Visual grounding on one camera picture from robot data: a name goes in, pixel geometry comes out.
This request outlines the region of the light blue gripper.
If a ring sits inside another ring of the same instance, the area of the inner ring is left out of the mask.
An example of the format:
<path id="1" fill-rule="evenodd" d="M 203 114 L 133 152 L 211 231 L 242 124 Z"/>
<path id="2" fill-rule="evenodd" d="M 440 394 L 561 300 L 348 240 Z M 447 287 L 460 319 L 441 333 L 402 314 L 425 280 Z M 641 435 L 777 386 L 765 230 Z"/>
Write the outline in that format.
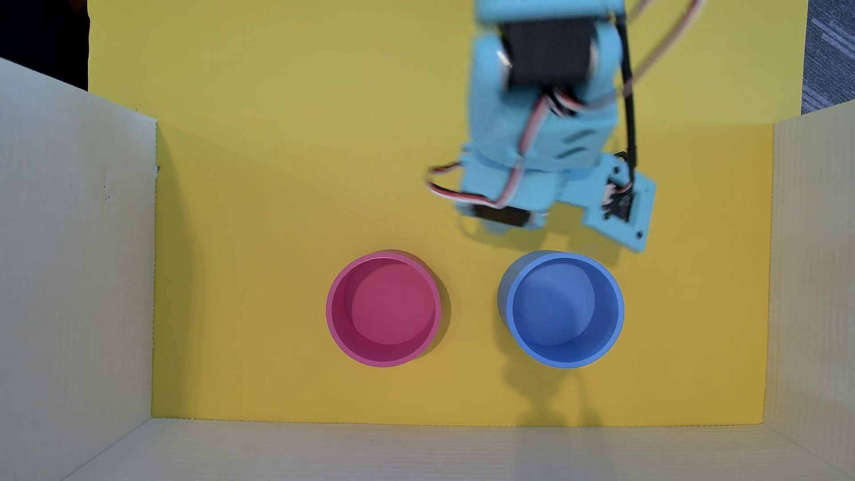
<path id="1" fill-rule="evenodd" d="M 464 168 L 459 188 L 464 193 L 476 193 L 497 200 L 505 189 L 510 168 L 485 159 L 474 151 L 458 157 Z M 546 214 L 564 196 L 572 181 L 583 179 L 583 169 L 559 171 L 526 170 L 507 206 L 502 210 L 480 204 L 457 202 L 457 210 L 465 216 L 479 219 L 489 232 L 506 232 L 512 228 L 542 228 Z"/>

